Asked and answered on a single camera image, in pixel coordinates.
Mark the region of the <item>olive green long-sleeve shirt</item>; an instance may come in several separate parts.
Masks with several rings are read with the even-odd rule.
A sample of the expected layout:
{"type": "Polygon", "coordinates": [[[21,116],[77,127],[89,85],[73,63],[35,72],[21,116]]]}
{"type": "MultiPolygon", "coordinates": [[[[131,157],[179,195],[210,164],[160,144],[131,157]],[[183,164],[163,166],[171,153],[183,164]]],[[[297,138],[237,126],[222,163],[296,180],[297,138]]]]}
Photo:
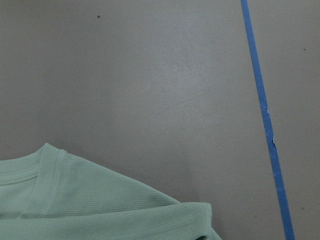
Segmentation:
{"type": "Polygon", "coordinates": [[[0,162],[3,240],[217,240],[212,206],[180,202],[45,143],[0,162]]]}

